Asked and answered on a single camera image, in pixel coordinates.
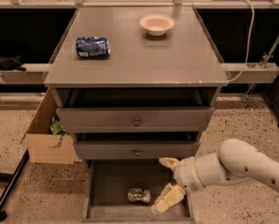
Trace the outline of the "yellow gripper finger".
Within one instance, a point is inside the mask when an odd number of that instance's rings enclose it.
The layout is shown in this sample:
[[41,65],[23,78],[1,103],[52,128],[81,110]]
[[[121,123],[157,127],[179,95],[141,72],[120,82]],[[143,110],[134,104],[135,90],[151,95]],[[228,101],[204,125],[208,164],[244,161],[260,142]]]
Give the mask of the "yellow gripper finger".
[[176,165],[179,163],[179,160],[176,158],[160,158],[159,162],[162,166],[171,169],[172,171],[175,170]]
[[167,211],[170,207],[180,203],[186,195],[186,191],[179,185],[168,183],[162,190],[160,196],[151,207],[151,212],[155,215]]

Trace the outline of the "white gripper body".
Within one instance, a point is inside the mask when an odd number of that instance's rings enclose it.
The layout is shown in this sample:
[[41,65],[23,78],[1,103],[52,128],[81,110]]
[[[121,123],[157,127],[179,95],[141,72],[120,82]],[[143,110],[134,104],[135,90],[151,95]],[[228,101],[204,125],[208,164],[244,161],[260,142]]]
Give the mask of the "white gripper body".
[[196,159],[189,157],[181,160],[174,168],[174,180],[186,192],[204,190],[196,168]]

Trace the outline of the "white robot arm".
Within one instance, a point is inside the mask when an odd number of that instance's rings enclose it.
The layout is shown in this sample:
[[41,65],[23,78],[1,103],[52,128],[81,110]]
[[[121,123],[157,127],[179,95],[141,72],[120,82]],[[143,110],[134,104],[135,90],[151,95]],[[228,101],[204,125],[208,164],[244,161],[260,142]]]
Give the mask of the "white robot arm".
[[153,214],[161,214],[180,203],[185,195],[213,185],[231,186],[255,180],[279,193],[279,162],[243,140],[228,139],[218,152],[198,158],[160,158],[159,162],[173,171],[176,184],[165,186],[152,205]]

